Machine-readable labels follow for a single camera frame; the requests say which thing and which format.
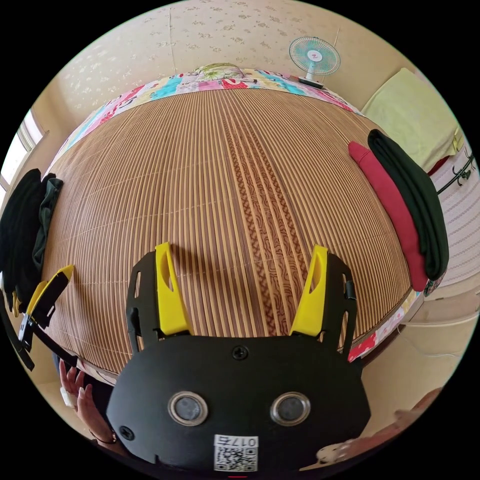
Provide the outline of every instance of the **pillow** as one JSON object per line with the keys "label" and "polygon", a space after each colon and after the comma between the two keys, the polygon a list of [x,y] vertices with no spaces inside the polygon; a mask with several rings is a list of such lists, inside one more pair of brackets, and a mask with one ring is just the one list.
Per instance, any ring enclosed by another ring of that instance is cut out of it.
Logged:
{"label": "pillow", "polygon": [[208,82],[223,79],[242,79],[243,72],[233,63],[211,63],[195,70],[197,82]]}
{"label": "pillow", "polygon": [[419,235],[399,189],[371,150],[351,141],[348,153],[361,168],[390,217],[408,265],[411,286],[416,292],[422,292],[429,280],[425,273],[425,257],[420,253]]}

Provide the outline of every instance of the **bamboo mat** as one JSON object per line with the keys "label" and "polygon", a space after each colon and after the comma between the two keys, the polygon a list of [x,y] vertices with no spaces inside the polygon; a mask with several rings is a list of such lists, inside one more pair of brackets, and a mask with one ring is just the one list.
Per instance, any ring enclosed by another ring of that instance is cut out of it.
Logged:
{"label": "bamboo mat", "polygon": [[196,335],[288,335],[320,244],[353,272],[364,336],[411,289],[390,219],[348,154],[374,127],[260,89],[175,95],[112,118],[52,169],[64,186],[43,275],[76,270],[48,334],[119,373],[131,269],[168,241]]}

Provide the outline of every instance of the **screw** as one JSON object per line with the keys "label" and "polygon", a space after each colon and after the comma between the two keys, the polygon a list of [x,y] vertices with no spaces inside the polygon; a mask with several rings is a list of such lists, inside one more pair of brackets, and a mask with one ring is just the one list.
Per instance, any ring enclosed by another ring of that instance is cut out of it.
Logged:
{"label": "screw", "polygon": [[125,440],[132,441],[135,438],[134,433],[127,426],[121,426],[118,431]]}
{"label": "screw", "polygon": [[245,360],[249,356],[249,351],[244,346],[236,346],[232,352],[231,356],[235,360]]}

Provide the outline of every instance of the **floral wallpaper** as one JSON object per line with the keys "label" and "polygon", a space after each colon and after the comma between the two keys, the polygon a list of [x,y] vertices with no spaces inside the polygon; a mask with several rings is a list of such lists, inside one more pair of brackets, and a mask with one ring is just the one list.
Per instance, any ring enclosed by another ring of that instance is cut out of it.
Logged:
{"label": "floral wallpaper", "polygon": [[122,92],[209,63],[304,75],[289,56],[291,42],[302,36],[320,37],[337,48],[340,69],[323,81],[358,108],[401,67],[411,67],[365,28],[308,3],[187,0],[142,14],[100,37],[58,73],[50,95],[79,125]]}

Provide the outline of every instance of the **electric fan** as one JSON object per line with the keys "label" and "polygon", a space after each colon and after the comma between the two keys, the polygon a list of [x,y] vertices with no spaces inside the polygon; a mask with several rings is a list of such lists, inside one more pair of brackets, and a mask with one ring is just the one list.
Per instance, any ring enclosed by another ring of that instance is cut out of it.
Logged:
{"label": "electric fan", "polygon": [[290,45],[290,58],[293,63],[306,72],[300,77],[302,83],[322,88],[321,83],[314,81],[314,75],[331,75],[340,66],[340,55],[325,40],[316,36],[296,38]]}

